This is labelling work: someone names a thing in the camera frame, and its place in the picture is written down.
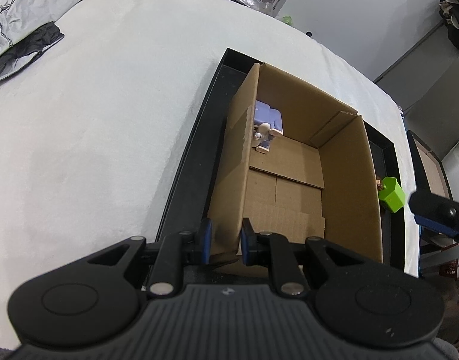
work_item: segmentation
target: white bed sheet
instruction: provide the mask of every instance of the white bed sheet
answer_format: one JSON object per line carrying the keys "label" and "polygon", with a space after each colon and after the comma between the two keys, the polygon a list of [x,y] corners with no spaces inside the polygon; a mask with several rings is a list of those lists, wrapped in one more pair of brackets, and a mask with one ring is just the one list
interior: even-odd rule
{"label": "white bed sheet", "polygon": [[[415,190],[396,104],[347,62],[228,0],[83,0],[65,38],[0,83],[0,347],[23,281],[134,234],[154,239],[183,148],[227,47],[357,109],[394,142]],[[405,270],[418,270],[407,206]]]}

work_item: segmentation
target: white wall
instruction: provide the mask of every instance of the white wall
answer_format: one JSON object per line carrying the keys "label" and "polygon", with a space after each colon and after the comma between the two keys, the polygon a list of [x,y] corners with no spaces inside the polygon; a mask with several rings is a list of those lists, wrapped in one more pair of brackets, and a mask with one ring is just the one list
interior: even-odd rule
{"label": "white wall", "polygon": [[403,110],[417,102],[459,57],[441,25],[376,84]]}
{"label": "white wall", "polygon": [[446,177],[448,179],[449,187],[453,199],[459,202],[459,156],[454,155],[455,149],[450,151],[443,159],[442,164],[445,168]]}
{"label": "white wall", "polygon": [[439,0],[287,0],[280,16],[374,80],[433,28]]}

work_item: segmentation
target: cardboard flap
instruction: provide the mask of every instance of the cardboard flap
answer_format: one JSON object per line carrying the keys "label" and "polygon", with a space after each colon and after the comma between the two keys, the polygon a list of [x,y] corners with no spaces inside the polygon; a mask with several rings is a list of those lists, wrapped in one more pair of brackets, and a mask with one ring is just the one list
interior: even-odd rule
{"label": "cardboard flap", "polygon": [[257,99],[281,112],[286,137],[309,143],[338,111],[356,115],[349,105],[269,64],[262,64]]}
{"label": "cardboard flap", "polygon": [[304,212],[317,218],[321,212],[321,190],[284,178],[276,179],[275,206]]}
{"label": "cardboard flap", "polygon": [[356,117],[319,152],[325,170],[321,192],[325,238],[382,262],[376,175],[363,118]]}
{"label": "cardboard flap", "polygon": [[436,195],[449,198],[449,191],[446,186],[446,180],[441,163],[432,151],[428,150],[416,139],[414,142],[416,144],[416,148],[418,149],[418,153],[420,154],[421,161],[423,162],[423,168],[430,185],[430,191]]}
{"label": "cardboard flap", "polygon": [[253,135],[258,72],[259,64],[255,64],[229,107],[218,174],[207,214],[213,221],[212,254],[238,250]]}
{"label": "cardboard flap", "polygon": [[281,233],[290,242],[303,243],[310,236],[325,236],[325,219],[304,212],[247,201],[243,216],[250,219],[255,232]]}
{"label": "cardboard flap", "polygon": [[248,170],[246,200],[265,204],[275,204],[276,176],[257,170]]}
{"label": "cardboard flap", "polygon": [[355,119],[355,114],[338,111],[313,137],[310,139],[310,144],[314,147],[321,147],[344,127]]}
{"label": "cardboard flap", "polygon": [[274,138],[268,154],[251,150],[250,167],[314,187],[325,187],[318,149],[288,137]]}

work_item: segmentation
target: black tray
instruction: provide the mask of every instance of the black tray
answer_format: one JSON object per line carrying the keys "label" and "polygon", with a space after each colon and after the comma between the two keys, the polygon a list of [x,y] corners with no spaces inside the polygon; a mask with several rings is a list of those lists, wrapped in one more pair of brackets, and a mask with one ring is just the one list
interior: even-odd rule
{"label": "black tray", "polygon": [[413,169],[414,169],[414,179],[416,182],[416,189],[417,190],[427,190],[430,191],[430,183],[428,182],[428,178],[426,176],[425,167],[423,166],[423,161],[421,160],[420,154],[418,152],[418,148],[416,147],[416,141],[423,146],[438,162],[440,171],[442,176],[445,180],[446,189],[448,190],[449,199],[453,200],[453,195],[451,194],[451,188],[449,186],[448,178],[446,177],[445,168],[441,163],[441,160],[438,156],[434,153],[434,151],[425,143],[423,140],[416,135],[411,130],[406,132],[406,136],[408,137],[408,144],[409,144],[409,152],[411,153],[411,160],[413,162]]}
{"label": "black tray", "polygon": [[[374,172],[383,179],[395,177],[401,184],[395,146],[387,137],[368,123],[364,123],[370,142]],[[392,214],[381,210],[382,259],[385,264],[404,270],[405,268],[405,215],[404,210]]]}
{"label": "black tray", "polygon": [[[208,212],[223,145],[231,99],[251,67],[260,61],[226,49],[206,92],[171,187],[156,240],[183,230],[193,231]],[[391,141],[366,125],[376,173],[400,180]],[[404,269],[404,215],[382,214],[383,260]]]}

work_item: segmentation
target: toy figure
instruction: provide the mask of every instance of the toy figure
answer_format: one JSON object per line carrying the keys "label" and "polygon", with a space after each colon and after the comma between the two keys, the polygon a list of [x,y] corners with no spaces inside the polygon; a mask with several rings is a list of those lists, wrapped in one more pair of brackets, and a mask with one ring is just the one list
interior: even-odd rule
{"label": "toy figure", "polygon": [[266,103],[256,101],[254,110],[254,133],[251,147],[257,152],[266,154],[274,137],[283,135],[281,113],[270,108]]}

